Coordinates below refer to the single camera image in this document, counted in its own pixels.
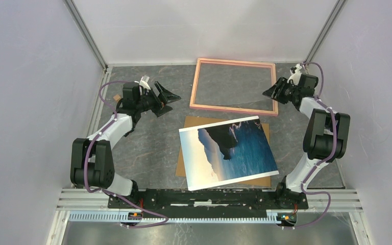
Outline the clear acrylic sheet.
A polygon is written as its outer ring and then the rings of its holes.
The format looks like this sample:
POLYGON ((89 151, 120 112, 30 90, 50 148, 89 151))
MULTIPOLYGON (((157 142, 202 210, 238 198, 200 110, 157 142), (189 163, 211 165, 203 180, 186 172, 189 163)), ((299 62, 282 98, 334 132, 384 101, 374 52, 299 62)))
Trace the clear acrylic sheet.
POLYGON ((214 64, 199 68, 194 103, 206 106, 268 110, 271 99, 263 95, 276 80, 275 67, 214 64))

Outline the mountain sea photo print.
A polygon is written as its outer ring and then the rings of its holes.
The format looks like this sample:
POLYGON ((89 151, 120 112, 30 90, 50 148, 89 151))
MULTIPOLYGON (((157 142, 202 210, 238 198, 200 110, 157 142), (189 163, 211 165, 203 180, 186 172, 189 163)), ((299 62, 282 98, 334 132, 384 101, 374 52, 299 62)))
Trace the mountain sea photo print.
POLYGON ((182 128, 179 136, 190 191, 279 174, 258 116, 182 128))

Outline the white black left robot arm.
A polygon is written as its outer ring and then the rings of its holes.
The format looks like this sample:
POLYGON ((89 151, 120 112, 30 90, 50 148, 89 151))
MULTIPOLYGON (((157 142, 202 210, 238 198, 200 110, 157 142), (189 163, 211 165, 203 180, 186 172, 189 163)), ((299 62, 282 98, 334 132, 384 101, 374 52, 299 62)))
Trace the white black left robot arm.
POLYGON ((77 138, 72 143, 70 181, 88 192, 102 190, 120 195, 120 201, 128 208, 139 204, 140 194, 136 182, 117 174, 114 169, 112 150, 118 141, 132 133, 142 113, 152 111, 160 117, 170 111, 170 103, 179 101, 180 96, 154 83, 154 92, 148 78, 124 82, 122 96, 115 106, 110 119, 87 138, 77 138))

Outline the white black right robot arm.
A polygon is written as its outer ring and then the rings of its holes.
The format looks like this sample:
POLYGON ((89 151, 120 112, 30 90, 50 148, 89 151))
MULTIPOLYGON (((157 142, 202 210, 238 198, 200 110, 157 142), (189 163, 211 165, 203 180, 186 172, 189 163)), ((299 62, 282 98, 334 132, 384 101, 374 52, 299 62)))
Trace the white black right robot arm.
POLYGON ((307 186, 316 174, 347 149, 351 117, 336 112, 315 93, 319 79, 297 73, 289 79, 280 77, 263 95, 282 104, 292 103, 308 119, 303 139, 303 156, 294 170, 278 184, 274 195, 280 208, 288 208, 308 194, 307 186))

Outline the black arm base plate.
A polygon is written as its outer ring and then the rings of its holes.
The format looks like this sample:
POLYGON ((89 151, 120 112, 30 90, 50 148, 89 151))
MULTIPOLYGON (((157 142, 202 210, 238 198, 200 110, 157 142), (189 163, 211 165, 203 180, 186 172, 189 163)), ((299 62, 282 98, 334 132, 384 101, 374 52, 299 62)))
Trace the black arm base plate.
POLYGON ((146 218, 156 213, 168 218, 262 218, 267 210, 306 210, 305 194, 281 194, 272 189, 145 189, 130 197, 148 210, 146 218))

